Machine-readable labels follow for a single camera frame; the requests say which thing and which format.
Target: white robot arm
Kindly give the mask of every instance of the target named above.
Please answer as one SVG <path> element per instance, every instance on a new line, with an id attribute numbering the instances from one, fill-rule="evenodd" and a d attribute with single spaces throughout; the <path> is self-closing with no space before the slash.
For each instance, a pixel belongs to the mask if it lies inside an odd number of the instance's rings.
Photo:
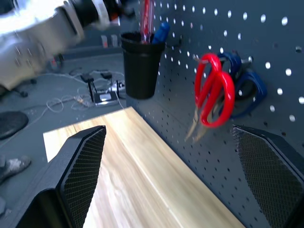
<path id="1" fill-rule="evenodd" d="M 0 85 L 35 77 L 54 56 L 84 39 L 84 28 L 107 29 L 127 13 L 117 0 L 27 0 L 0 16 Z"/>

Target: wooden table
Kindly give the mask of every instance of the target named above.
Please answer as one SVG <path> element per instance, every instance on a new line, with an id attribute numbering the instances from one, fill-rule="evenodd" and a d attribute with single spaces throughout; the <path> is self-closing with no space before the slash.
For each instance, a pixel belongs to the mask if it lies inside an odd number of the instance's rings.
<path id="1" fill-rule="evenodd" d="M 243 227 L 132 108 L 44 133 L 48 161 L 96 125 L 107 135 L 85 228 Z"/>

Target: pegboard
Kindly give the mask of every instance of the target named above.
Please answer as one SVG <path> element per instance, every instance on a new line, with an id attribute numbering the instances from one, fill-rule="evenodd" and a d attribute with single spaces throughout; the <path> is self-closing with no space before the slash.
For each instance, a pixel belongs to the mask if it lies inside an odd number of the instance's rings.
<path id="1" fill-rule="evenodd" d="M 230 130 L 239 124 L 282 135 L 304 156 L 303 6 L 295 0 L 156 0 L 154 27 L 169 22 L 167 43 L 182 35 L 182 46 L 163 53 L 153 98 L 127 99 L 248 228 L 270 225 L 247 185 Z M 192 56 L 233 50 L 254 58 L 266 99 L 249 115 L 208 130 L 199 142 L 185 142 L 195 108 L 198 64 Z"/>

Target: pegboard hole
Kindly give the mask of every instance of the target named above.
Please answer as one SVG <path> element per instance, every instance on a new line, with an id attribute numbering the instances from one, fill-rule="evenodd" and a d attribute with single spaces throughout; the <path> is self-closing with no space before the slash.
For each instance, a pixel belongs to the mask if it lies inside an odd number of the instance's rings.
<path id="1" fill-rule="evenodd" d="M 248 18 L 247 13 L 246 13 L 246 12 L 245 12 L 245 13 L 243 13 L 243 20 L 247 20 L 247 18 Z"/>
<path id="2" fill-rule="evenodd" d="M 289 116 L 289 120 L 290 120 L 291 122 L 294 122 L 294 121 L 295 121 L 295 116 L 294 116 L 294 115 L 290 115 L 290 116 Z"/>
<path id="3" fill-rule="evenodd" d="M 288 23 L 288 18 L 287 17 L 283 17 L 282 18 L 282 25 L 285 26 Z"/>
<path id="4" fill-rule="evenodd" d="M 296 53 L 302 53 L 302 48 L 300 46 L 295 47 L 295 52 Z"/>
<path id="5" fill-rule="evenodd" d="M 290 76 L 291 75 L 291 69 L 287 68 L 285 73 L 286 73 L 287 76 Z"/>
<path id="6" fill-rule="evenodd" d="M 299 103 L 302 104 L 302 105 L 304 104 L 304 97 L 302 97 L 302 96 L 299 97 Z"/>
<path id="7" fill-rule="evenodd" d="M 270 111 L 271 111 L 271 112 L 274 112 L 275 110 L 276 110 L 275 107 L 274 107 L 273 105 L 271 105 L 271 106 L 270 106 Z"/>
<path id="8" fill-rule="evenodd" d="M 261 22 L 264 23 L 265 21 L 266 21 L 266 15 L 263 14 L 263 15 L 261 16 Z"/>
<path id="9" fill-rule="evenodd" d="M 270 69 L 270 67 L 271 67 L 270 63 L 269 63 L 269 62 L 266 62 L 266 63 L 265 63 L 265 67 L 266 67 L 266 69 Z"/>
<path id="10" fill-rule="evenodd" d="M 277 94 L 278 94 L 278 95 L 282 95 L 282 94 L 283 94 L 283 89 L 278 88 L 278 89 L 277 89 Z"/>

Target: scissor handle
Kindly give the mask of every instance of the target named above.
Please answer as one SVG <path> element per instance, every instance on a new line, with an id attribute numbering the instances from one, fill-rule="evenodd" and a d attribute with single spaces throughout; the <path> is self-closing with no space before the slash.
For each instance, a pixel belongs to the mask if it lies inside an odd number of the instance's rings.
<path id="1" fill-rule="evenodd" d="M 222 88 L 224 88 L 225 95 L 223 112 L 216 121 L 209 123 L 208 115 L 211 112 L 215 103 L 217 102 Z M 209 91 L 210 94 L 207 99 L 206 105 L 201 113 L 200 119 L 202 124 L 206 127 L 216 128 L 223 125 L 230 118 L 234 108 L 235 89 L 230 75 L 222 71 L 212 71 L 202 88 L 198 104 L 203 104 L 204 100 L 207 98 Z"/>
<path id="2" fill-rule="evenodd" d="M 218 53 L 218 57 L 225 58 L 230 62 L 230 76 L 232 77 L 232 80 L 235 82 L 237 74 L 242 66 L 242 60 L 239 55 L 230 53 L 230 52 L 223 52 Z"/>
<path id="3" fill-rule="evenodd" d="M 205 84 L 206 84 L 208 79 L 212 75 L 212 73 L 220 72 L 222 70 L 222 65 L 221 65 L 220 60 L 217 57 L 217 55 L 212 54 L 212 53 L 203 55 L 201 60 L 208 61 L 209 63 L 211 63 L 211 67 L 212 67 L 212 71 L 205 82 Z M 199 63 L 198 70 L 197 70 L 196 77 L 195 77 L 195 82 L 194 82 L 195 104 L 197 105 L 198 108 L 201 108 L 201 106 L 202 106 L 202 103 L 199 104 L 198 102 L 199 102 L 199 97 L 201 94 L 201 79 L 202 79 L 205 67 L 206 67 L 206 64 Z"/>
<path id="4" fill-rule="evenodd" d="M 252 101 L 252 103 L 241 113 L 238 113 L 236 115 L 232 115 L 231 119 L 237 119 L 244 115 L 247 115 L 248 113 L 252 112 L 260 103 L 261 101 L 267 96 L 267 88 L 261 78 L 258 76 L 257 73 L 253 71 L 246 71 L 240 79 L 237 81 L 235 87 L 236 91 L 239 91 L 243 85 L 243 83 L 247 80 L 250 80 L 253 82 L 253 84 L 256 86 L 256 95 L 255 100 Z"/>

